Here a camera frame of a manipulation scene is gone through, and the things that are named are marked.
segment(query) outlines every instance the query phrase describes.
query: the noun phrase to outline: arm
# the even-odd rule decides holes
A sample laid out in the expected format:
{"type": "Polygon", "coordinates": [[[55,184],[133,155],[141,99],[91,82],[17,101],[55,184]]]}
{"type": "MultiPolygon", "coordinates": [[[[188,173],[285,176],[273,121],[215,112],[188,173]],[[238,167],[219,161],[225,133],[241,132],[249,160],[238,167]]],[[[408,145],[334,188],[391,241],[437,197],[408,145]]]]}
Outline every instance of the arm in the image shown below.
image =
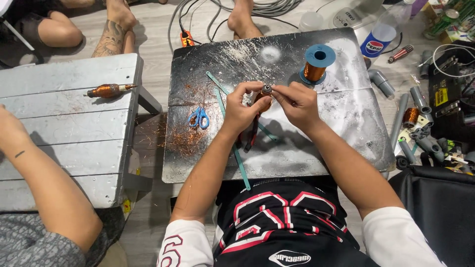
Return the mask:
{"type": "Polygon", "coordinates": [[[241,83],[227,96],[223,126],[183,184],[170,222],[184,219],[204,223],[206,212],[221,187],[234,141],[251,124],[257,111],[271,100],[270,97],[263,97],[251,107],[246,107],[242,104],[243,95],[258,91],[262,86],[261,82],[241,83]]]}
{"type": "Polygon", "coordinates": [[[289,121],[315,144],[338,186],[363,219],[383,207],[404,208],[389,183],[318,115],[317,93],[300,83],[273,87],[289,121]]]}
{"type": "Polygon", "coordinates": [[[48,232],[65,236],[86,253],[102,222],[79,187],[30,139],[23,124],[0,105],[0,149],[27,182],[48,232]]]}

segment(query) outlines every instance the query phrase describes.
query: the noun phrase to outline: white cable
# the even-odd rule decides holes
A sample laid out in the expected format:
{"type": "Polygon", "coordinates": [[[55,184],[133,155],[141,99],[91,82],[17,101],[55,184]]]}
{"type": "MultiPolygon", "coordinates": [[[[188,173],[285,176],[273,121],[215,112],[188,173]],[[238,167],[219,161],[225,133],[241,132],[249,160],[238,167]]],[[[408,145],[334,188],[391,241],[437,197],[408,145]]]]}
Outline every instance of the white cable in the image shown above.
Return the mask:
{"type": "Polygon", "coordinates": [[[475,61],[475,56],[474,56],[467,48],[472,49],[473,51],[475,51],[475,48],[467,47],[467,46],[462,46],[462,45],[454,45],[454,44],[440,45],[439,47],[436,48],[436,50],[434,50],[434,53],[432,54],[432,56],[429,57],[424,63],[420,64],[418,67],[421,67],[422,65],[424,65],[425,63],[427,63],[430,59],[433,59],[433,60],[434,60],[434,66],[436,67],[436,69],[437,69],[440,73],[445,74],[445,75],[447,75],[447,76],[449,76],[449,77],[461,78],[461,77],[467,77],[467,76],[470,76],[470,75],[475,75],[475,72],[474,72],[474,73],[470,73],[470,74],[461,75],[461,76],[455,76],[455,75],[447,74],[447,73],[443,72],[443,71],[439,68],[439,66],[437,66],[436,61],[435,61],[436,54],[444,53],[444,52],[449,51],[449,50],[452,50],[452,49],[463,49],[463,50],[467,51],[467,52],[474,58],[474,60],[472,60],[470,63],[464,64],[464,65],[472,64],[472,63],[475,61]],[[437,52],[437,50],[439,50],[441,47],[446,47],[446,46],[454,46],[454,48],[449,48],[449,49],[445,49],[444,51],[437,52]]]}

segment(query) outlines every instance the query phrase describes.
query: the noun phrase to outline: copper coil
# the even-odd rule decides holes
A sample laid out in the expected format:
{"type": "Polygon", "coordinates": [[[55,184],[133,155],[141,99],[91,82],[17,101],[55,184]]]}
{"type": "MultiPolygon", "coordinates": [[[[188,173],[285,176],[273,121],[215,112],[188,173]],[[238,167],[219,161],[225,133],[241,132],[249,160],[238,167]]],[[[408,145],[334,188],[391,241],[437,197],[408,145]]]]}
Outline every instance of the copper coil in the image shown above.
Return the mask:
{"type": "Polygon", "coordinates": [[[404,117],[402,118],[402,126],[408,129],[412,128],[416,125],[418,118],[419,110],[416,107],[410,107],[404,113],[404,117]]]}
{"type": "Polygon", "coordinates": [[[304,68],[304,77],[311,82],[316,82],[323,77],[325,69],[325,67],[314,67],[306,62],[304,68]]]}

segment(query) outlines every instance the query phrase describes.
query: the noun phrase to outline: pepsi logo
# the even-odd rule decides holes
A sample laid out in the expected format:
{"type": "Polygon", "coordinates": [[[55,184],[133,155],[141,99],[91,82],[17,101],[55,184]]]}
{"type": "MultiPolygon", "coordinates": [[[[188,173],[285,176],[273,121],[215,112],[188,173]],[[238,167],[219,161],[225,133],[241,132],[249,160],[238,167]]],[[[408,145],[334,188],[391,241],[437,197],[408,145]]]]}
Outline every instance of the pepsi logo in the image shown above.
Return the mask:
{"type": "Polygon", "coordinates": [[[378,41],[369,41],[366,44],[366,52],[368,54],[376,54],[384,48],[384,45],[378,41]]]}

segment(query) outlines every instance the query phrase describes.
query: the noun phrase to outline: foot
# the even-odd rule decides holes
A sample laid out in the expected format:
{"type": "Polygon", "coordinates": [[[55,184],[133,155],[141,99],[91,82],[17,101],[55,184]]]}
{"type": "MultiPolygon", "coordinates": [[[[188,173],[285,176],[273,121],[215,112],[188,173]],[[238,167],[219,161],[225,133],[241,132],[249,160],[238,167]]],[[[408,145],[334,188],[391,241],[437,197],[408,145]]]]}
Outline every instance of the foot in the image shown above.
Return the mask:
{"type": "Polygon", "coordinates": [[[251,19],[252,9],[254,8],[253,0],[236,0],[233,11],[229,15],[228,28],[231,31],[239,32],[245,29],[249,24],[254,24],[251,19]]]}
{"type": "Polygon", "coordinates": [[[107,19],[119,24],[124,31],[132,29],[137,23],[135,16],[124,0],[107,0],[106,6],[107,19]]]}

